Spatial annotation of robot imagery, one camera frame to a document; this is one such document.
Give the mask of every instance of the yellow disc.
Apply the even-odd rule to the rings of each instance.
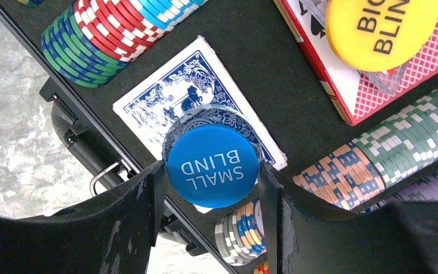
[[[334,53],[363,71],[385,71],[411,59],[429,40],[438,0],[330,0],[325,30]]]

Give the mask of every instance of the marble surface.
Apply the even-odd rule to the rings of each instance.
[[[47,79],[0,23],[0,216],[51,215],[91,197],[91,174],[62,146],[51,123],[52,105],[39,96]],[[211,255],[191,257],[183,245],[159,238],[148,273],[227,272]]]

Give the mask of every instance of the red playing card box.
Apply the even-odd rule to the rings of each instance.
[[[393,96],[383,94],[364,75],[343,63],[330,49],[325,31],[299,0],[274,0],[342,119],[357,125],[438,73],[438,21],[429,41],[409,61]]]

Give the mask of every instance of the metal ring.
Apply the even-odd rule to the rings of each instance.
[[[111,166],[109,166],[109,167],[105,168],[104,170],[100,171],[100,173],[96,174],[96,176],[93,177],[93,179],[91,179],[91,181],[90,181],[90,193],[91,193],[91,196],[95,197],[96,195],[98,195],[98,193],[96,193],[96,182],[98,182],[98,180],[100,180],[100,178],[102,178],[105,174],[109,173],[115,167],[120,165],[120,163],[121,163],[121,161],[114,162]]]

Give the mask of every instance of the big blind button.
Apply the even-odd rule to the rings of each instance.
[[[325,29],[334,53],[363,71],[386,71],[429,40],[438,0],[330,0]]]
[[[167,171],[185,200],[222,208],[239,202],[253,189],[259,161],[251,143],[239,132],[207,124],[188,131],[176,142]]]

